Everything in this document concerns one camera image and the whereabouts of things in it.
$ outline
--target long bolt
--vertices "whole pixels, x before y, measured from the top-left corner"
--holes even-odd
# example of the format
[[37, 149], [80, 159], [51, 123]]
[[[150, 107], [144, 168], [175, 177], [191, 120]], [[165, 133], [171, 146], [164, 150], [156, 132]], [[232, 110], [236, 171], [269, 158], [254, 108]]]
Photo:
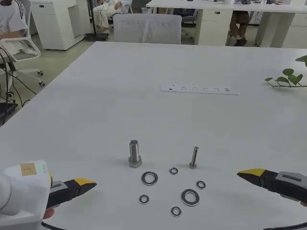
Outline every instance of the long bolt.
[[129, 144], [130, 146], [130, 156], [131, 161], [133, 163], [137, 163], [140, 161], [140, 155], [139, 155], [139, 143], [137, 140], [132, 140]]
[[195, 146], [194, 151], [193, 151], [192, 161], [190, 163], [190, 168], [191, 169], [196, 169], [196, 167], [197, 167], [197, 165], [196, 165], [197, 153], [198, 153], [198, 147]]

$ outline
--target metal washer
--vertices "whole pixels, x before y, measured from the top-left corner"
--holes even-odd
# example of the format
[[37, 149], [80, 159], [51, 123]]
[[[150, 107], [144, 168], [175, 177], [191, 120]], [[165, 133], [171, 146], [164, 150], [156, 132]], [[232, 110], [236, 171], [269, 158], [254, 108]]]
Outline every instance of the metal washer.
[[[152, 182], [149, 182], [149, 181], [145, 180], [145, 177], [146, 177], [147, 175], [152, 175], [152, 176], [154, 177], [154, 180], [153, 180]], [[155, 172], [153, 172], [153, 171], [144, 172], [143, 175], [142, 175], [142, 182], [143, 182], [145, 185], [147, 185], [147, 186], [152, 186], [152, 185], [154, 185], [155, 183], [157, 183], [157, 181], [158, 181], [158, 175], [157, 175]]]
[[[195, 196], [195, 201], [194, 202], [189, 202], [186, 199], [186, 195], [189, 194], [189, 193], [191, 193], [191, 194], [193, 194]], [[181, 200], [187, 206], [195, 206], [195, 205], [197, 205], [199, 203], [200, 196], [198, 195], [198, 193], [195, 190], [193, 190], [193, 189], [186, 189], [186, 190], [184, 190], [181, 193]]]
[[172, 207], [171, 209], [171, 214], [173, 215], [173, 217], [180, 217], [181, 215], [181, 209], [179, 207]]
[[148, 195], [142, 195], [142, 196], [140, 196], [139, 201], [142, 205], [146, 205], [149, 202], [149, 196]]
[[178, 168], [175, 168], [175, 167], [171, 168], [169, 170], [169, 173], [172, 174], [172, 175], [176, 175], [178, 173]]
[[206, 183], [204, 181], [197, 181], [196, 182], [196, 186], [199, 188], [199, 189], [204, 189], [206, 187]]

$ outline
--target green leaf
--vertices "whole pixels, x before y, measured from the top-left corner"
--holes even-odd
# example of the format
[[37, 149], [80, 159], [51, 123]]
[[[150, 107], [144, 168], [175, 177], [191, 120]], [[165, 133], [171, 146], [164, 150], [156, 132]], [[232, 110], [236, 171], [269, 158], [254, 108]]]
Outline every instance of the green leaf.
[[286, 76], [290, 76], [294, 73], [294, 70], [293, 69], [284, 69], [283, 70], [283, 74], [286, 75]]
[[307, 62], [307, 55], [297, 58], [296, 61]]
[[288, 79], [287, 79], [287, 78], [284, 78], [284, 77], [279, 77], [279, 78], [277, 78], [276, 81], [289, 83]]
[[294, 85], [297, 85], [296, 76], [290, 75], [290, 76], [288, 76], [288, 80], [289, 80], [290, 82], [292, 82]]
[[296, 77], [296, 82], [299, 83], [299, 82], [302, 80], [302, 78], [303, 78], [303, 75], [302, 75], [302, 74], [298, 75], [298, 76]]

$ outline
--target chair wheel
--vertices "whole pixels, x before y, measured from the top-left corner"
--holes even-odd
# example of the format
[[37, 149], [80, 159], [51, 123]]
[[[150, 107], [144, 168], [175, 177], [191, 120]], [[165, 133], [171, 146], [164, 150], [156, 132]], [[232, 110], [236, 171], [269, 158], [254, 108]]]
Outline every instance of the chair wheel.
[[42, 81], [42, 82], [39, 83], [39, 85], [40, 85], [41, 87], [45, 87], [45, 86], [46, 86], [46, 83], [44, 83], [44, 82]]
[[8, 95], [8, 97], [13, 97], [13, 96], [14, 96], [14, 93], [11, 92], [11, 91], [9, 91], [9, 92], [6, 93], [6, 95]]

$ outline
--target hex bolt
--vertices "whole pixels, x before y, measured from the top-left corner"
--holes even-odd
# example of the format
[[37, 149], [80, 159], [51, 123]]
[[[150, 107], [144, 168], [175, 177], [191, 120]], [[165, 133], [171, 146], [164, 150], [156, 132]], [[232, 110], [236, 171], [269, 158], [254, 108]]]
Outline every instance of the hex bolt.
[[139, 154], [138, 141], [132, 140], [129, 144], [129, 147], [130, 147], [129, 166], [132, 168], [138, 168], [142, 165], [142, 159]]
[[196, 169], [196, 167], [197, 167], [197, 165], [196, 165], [197, 153], [198, 153], [198, 147], [195, 146], [194, 151], [193, 151], [192, 161], [190, 162], [190, 168], [191, 169]]

